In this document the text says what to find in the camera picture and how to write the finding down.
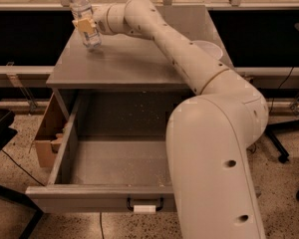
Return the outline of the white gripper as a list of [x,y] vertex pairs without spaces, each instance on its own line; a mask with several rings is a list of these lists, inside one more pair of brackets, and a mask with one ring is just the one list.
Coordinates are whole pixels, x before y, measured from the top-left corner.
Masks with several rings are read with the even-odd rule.
[[93,8],[93,19],[82,18],[73,20],[74,27],[81,33],[93,34],[97,29],[105,35],[110,35],[111,30],[108,24],[108,11],[109,7],[106,5],[95,6]]

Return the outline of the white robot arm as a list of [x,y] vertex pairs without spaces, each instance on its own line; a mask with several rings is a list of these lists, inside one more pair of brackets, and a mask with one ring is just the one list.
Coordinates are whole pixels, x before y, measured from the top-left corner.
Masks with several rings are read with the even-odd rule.
[[268,123],[263,96],[170,27],[150,0],[99,6],[86,24],[153,40],[194,93],[173,110],[165,135],[183,239],[265,239],[246,157]]

